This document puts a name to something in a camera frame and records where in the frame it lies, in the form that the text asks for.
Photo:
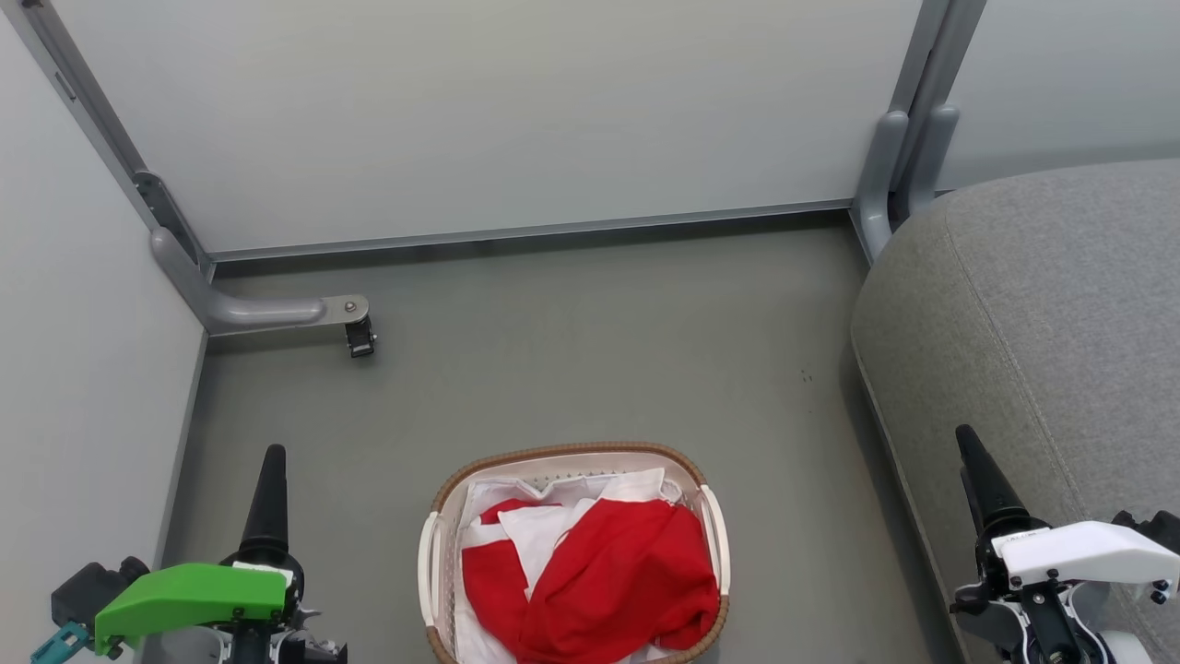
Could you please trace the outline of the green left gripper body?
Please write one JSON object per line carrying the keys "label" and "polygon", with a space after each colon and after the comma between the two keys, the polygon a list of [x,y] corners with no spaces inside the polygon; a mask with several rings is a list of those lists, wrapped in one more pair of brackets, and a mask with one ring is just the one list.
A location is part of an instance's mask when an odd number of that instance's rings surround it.
{"label": "green left gripper body", "polygon": [[227,632],[229,650],[264,643],[291,622],[304,572],[284,563],[181,563],[140,576],[94,614],[94,652],[113,658],[152,635]]}

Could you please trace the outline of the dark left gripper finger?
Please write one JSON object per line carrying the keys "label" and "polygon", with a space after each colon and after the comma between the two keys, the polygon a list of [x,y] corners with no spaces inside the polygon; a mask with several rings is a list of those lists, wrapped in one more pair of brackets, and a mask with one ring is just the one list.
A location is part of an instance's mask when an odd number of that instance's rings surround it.
{"label": "dark left gripper finger", "polygon": [[288,484],[284,445],[266,449],[253,501],[240,543],[240,552],[254,550],[289,551]]}

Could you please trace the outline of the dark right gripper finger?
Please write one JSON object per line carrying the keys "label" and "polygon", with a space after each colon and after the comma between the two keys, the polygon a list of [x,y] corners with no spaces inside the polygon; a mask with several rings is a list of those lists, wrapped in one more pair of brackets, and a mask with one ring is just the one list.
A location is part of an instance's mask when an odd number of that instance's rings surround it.
{"label": "dark right gripper finger", "polygon": [[961,451],[961,481],[978,537],[1027,528],[1030,514],[986,451],[974,426],[958,425],[955,438]]}

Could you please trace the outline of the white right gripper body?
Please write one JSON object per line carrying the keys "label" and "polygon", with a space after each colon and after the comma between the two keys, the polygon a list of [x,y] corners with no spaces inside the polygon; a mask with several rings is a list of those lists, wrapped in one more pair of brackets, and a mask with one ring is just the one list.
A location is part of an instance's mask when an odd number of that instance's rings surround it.
{"label": "white right gripper body", "polygon": [[1056,580],[1142,586],[1175,583],[1179,555],[1136,530],[1097,521],[992,538],[1011,589]]}

